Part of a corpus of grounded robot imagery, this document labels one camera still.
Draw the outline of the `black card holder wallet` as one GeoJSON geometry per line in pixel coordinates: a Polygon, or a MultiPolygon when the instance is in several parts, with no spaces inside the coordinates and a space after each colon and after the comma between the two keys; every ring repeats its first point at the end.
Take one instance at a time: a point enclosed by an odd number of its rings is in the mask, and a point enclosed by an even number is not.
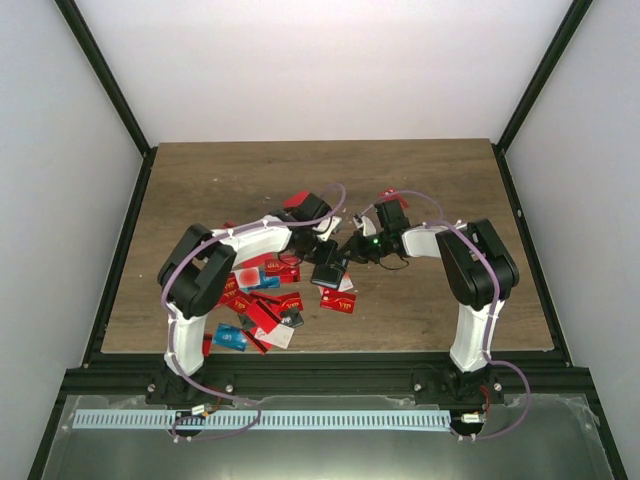
{"type": "Polygon", "coordinates": [[[347,271],[349,260],[339,252],[338,243],[329,240],[318,245],[309,262],[314,265],[310,282],[337,290],[347,271]]]}

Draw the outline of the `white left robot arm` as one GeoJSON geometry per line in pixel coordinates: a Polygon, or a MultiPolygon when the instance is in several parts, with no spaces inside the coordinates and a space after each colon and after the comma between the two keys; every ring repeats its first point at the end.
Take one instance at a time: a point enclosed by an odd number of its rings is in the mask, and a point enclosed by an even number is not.
{"type": "Polygon", "coordinates": [[[204,363],[206,319],[234,267],[262,255],[308,252],[326,243],[341,222],[337,214],[345,198],[342,193],[332,207],[307,192],[298,204],[247,224],[209,229],[196,223],[187,228],[157,277],[161,306],[168,315],[164,360],[174,373],[168,388],[178,401],[191,404],[203,395],[205,381],[196,372],[204,363]]]}

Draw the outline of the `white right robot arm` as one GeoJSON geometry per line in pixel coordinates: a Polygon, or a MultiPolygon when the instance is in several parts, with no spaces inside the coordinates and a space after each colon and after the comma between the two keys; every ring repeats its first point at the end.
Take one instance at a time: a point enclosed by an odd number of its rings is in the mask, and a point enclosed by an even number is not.
{"type": "Polygon", "coordinates": [[[389,255],[402,260],[438,258],[457,300],[458,320],[450,358],[457,367],[444,378],[447,396],[458,403],[480,390],[475,371],[491,363],[491,342],[499,314],[520,280],[519,270],[490,220],[454,224],[444,220],[413,225],[398,200],[375,205],[381,229],[363,214],[339,256],[379,264],[389,255]]]}

